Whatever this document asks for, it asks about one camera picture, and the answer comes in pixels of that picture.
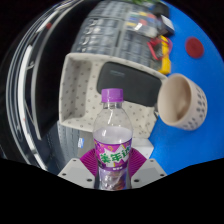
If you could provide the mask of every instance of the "beverage bottle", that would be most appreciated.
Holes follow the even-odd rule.
[[[126,187],[133,128],[122,109],[123,89],[103,89],[101,95],[103,109],[96,118],[93,130],[100,188],[122,190]]]

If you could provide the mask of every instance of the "white cup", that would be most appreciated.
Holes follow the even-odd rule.
[[[160,88],[158,112],[169,126],[195,130],[204,122],[207,108],[204,91],[184,75],[172,74]]]

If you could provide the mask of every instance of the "red object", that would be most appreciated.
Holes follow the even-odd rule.
[[[167,40],[168,40],[168,42],[166,42],[166,41],[164,41],[162,39],[159,39],[159,38],[155,38],[155,39],[151,39],[150,42],[147,43],[153,58],[156,59],[157,61],[162,60],[166,55],[169,55],[170,52],[172,51],[173,43],[172,43],[172,41],[169,38],[167,38]],[[169,52],[166,55],[163,55],[162,57],[157,58],[156,53],[155,53],[153,47],[155,47],[157,44],[159,44],[161,42],[164,42],[164,43],[168,44]]]
[[[148,17],[152,19],[156,19],[156,17],[153,14],[148,14]]]
[[[139,23],[141,23],[143,26],[146,26],[147,25],[147,22],[144,19],[140,19],[139,20]]]
[[[185,49],[192,58],[200,58],[204,54],[204,47],[201,41],[195,37],[187,39]]]
[[[46,25],[46,27],[47,27],[47,29],[49,30],[49,29],[52,27],[52,24],[51,24],[51,23],[48,23],[48,24]]]

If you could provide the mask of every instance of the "blue table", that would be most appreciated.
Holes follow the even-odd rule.
[[[181,73],[197,83],[208,100],[208,114],[195,131],[183,131],[165,125],[159,118],[149,140],[154,145],[150,158],[156,159],[169,175],[187,166],[224,158],[224,64],[219,52],[204,31],[172,5],[170,19],[175,35],[170,39],[172,73]],[[202,58],[193,59],[185,51],[188,37],[204,45]]]

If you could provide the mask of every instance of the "bottle label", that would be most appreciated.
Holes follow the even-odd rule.
[[[104,144],[94,139],[98,166],[107,171],[119,171],[127,167],[131,141],[122,144]]]

